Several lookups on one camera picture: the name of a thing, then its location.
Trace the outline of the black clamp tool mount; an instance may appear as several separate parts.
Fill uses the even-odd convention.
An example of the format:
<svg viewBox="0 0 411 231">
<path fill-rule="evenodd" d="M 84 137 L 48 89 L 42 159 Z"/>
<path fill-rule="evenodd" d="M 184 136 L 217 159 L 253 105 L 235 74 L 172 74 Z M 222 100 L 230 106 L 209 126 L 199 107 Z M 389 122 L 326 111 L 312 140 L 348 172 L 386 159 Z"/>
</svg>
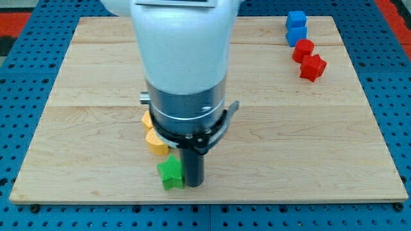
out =
<svg viewBox="0 0 411 231">
<path fill-rule="evenodd" d="M 193 150 L 199 155 L 205 155 L 225 135 L 234 113 L 239 109 L 240 102 L 234 101 L 228 109 L 224 109 L 218 120 L 209 128 L 201 128 L 199 133 L 178 134 L 167 130 L 158 119 L 151 114 L 155 132 L 161 141 L 172 148 Z"/>
</svg>

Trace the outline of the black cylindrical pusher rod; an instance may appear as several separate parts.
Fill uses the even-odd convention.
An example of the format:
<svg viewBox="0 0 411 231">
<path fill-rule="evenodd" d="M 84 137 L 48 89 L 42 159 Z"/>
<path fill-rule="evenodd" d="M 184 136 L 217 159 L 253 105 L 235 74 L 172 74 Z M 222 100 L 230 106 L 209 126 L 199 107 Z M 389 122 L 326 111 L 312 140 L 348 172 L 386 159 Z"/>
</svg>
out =
<svg viewBox="0 0 411 231">
<path fill-rule="evenodd" d="M 204 156 L 192 149 L 179 149 L 184 183 L 198 187 L 204 181 Z"/>
</svg>

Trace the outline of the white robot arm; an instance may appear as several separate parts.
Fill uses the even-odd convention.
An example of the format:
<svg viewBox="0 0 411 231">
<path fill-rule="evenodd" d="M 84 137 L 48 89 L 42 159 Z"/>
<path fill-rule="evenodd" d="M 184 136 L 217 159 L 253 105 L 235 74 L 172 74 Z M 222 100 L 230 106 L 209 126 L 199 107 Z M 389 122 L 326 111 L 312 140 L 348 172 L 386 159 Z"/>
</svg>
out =
<svg viewBox="0 0 411 231">
<path fill-rule="evenodd" d="M 180 151 L 190 187 L 204 181 L 204 155 L 227 131 L 239 102 L 225 107 L 232 29 L 241 2 L 102 0 L 132 20 L 155 132 Z"/>
</svg>

